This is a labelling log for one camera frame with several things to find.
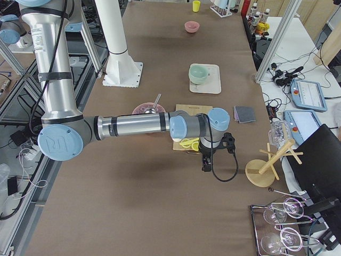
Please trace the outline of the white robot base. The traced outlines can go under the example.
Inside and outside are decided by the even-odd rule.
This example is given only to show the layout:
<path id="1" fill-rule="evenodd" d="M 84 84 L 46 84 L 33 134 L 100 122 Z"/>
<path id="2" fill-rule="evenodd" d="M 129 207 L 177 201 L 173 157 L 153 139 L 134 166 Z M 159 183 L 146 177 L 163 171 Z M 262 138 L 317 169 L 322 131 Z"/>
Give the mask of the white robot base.
<path id="1" fill-rule="evenodd" d="M 98 0 L 95 5 L 109 51 L 103 85 L 137 88 L 143 63 L 129 55 L 118 1 Z"/>

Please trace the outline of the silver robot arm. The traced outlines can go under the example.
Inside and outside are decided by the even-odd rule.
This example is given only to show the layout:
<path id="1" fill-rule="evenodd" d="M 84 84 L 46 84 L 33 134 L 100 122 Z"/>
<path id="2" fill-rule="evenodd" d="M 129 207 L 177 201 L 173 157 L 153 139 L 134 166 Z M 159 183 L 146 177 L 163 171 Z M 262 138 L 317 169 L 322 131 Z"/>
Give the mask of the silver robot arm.
<path id="1" fill-rule="evenodd" d="M 1 16 L 1 40 L 6 45 L 15 44 L 21 49 L 33 45 L 31 35 L 28 34 L 19 18 L 14 14 Z"/>
<path id="2" fill-rule="evenodd" d="M 22 19 L 31 30 L 38 79 L 45 113 L 38 145 L 55 161 L 78 156 L 83 148 L 107 137 L 169 132 L 173 139 L 198 138 L 202 169 L 213 169 L 213 154 L 227 148 L 234 153 L 234 140 L 227 132 L 230 116 L 222 108 L 194 116 L 180 110 L 171 113 L 114 117 L 84 117 L 78 110 L 69 63 L 65 27 L 79 22 L 80 1 L 20 1 Z"/>

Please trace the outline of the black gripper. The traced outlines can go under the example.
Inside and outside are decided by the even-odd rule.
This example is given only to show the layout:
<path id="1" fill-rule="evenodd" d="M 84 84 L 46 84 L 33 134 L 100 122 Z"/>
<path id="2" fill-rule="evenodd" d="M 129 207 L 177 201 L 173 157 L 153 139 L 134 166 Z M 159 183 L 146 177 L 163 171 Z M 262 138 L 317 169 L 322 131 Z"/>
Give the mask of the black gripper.
<path id="1" fill-rule="evenodd" d="M 213 154 L 222 149 L 222 144 L 220 143 L 216 147 L 205 146 L 201 142 L 199 143 L 199 152 L 202 154 L 202 170 L 204 172 L 210 172 L 213 169 Z"/>

